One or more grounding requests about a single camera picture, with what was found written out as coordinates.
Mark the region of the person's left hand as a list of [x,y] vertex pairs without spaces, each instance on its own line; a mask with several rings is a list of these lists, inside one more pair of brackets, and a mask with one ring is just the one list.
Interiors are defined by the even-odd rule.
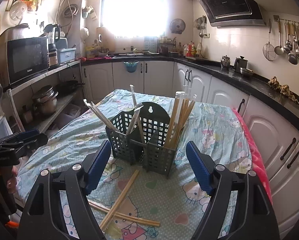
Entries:
[[11,175],[9,175],[9,179],[6,182],[6,188],[9,193],[14,194],[16,192],[16,186],[17,186],[17,175],[18,175],[18,168],[16,166],[13,166],[11,168]]

